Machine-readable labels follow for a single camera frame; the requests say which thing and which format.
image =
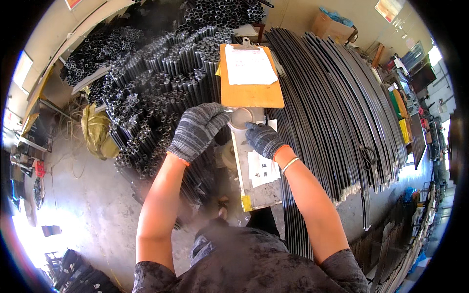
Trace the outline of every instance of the work glove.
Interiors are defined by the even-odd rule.
[[[285,145],[277,131],[264,123],[246,122],[244,125],[248,128],[246,139],[249,145],[265,158],[272,160],[277,150]]]
[[[229,119],[230,113],[223,112],[223,106],[217,103],[187,109],[167,151],[191,163],[204,152]]]

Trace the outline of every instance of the person's arm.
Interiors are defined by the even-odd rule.
[[[246,139],[263,157],[274,159],[283,168],[296,157],[270,126],[247,122]],[[334,204],[311,171],[300,161],[285,171],[293,198],[303,215],[316,263],[349,248],[347,238]]]
[[[176,222],[184,169],[209,146],[228,122],[229,114],[217,103],[184,112],[167,149],[138,219],[136,262],[160,263],[174,272],[171,233]]]
[[[287,146],[275,154],[275,161],[283,170],[295,157]],[[339,214],[313,173],[297,160],[285,170],[285,176],[306,223],[315,261],[322,264],[334,253],[349,248]]]

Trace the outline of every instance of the person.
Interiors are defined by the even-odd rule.
[[[223,217],[211,220],[196,235],[191,268],[176,277],[171,232],[184,169],[228,120],[229,113],[216,103],[182,115],[140,213],[133,292],[367,292],[339,214],[318,180],[276,131],[250,122],[246,139],[283,170],[306,223],[314,261],[288,252],[268,208],[253,213],[248,227],[229,227]]]

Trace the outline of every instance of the silver bangle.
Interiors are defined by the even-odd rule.
[[[285,173],[285,170],[286,170],[288,167],[290,167],[291,164],[293,164],[293,162],[295,162],[295,161],[297,161],[297,160],[299,160],[299,159],[300,159],[299,157],[294,157],[290,162],[288,162],[288,164],[287,164],[285,167],[283,167],[282,175],[283,175],[283,173]]]

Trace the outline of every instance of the yellow tape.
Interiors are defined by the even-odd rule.
[[[221,71],[220,64],[218,64],[218,69],[217,69],[217,72],[215,72],[215,75],[218,75],[221,77],[220,71]]]
[[[89,87],[89,86],[85,86],[85,87],[83,88],[83,90],[85,91],[85,93],[86,93],[87,95],[91,94],[91,90],[90,90],[90,87]]]
[[[241,196],[241,205],[243,211],[251,211],[251,197],[249,195],[242,195]]]

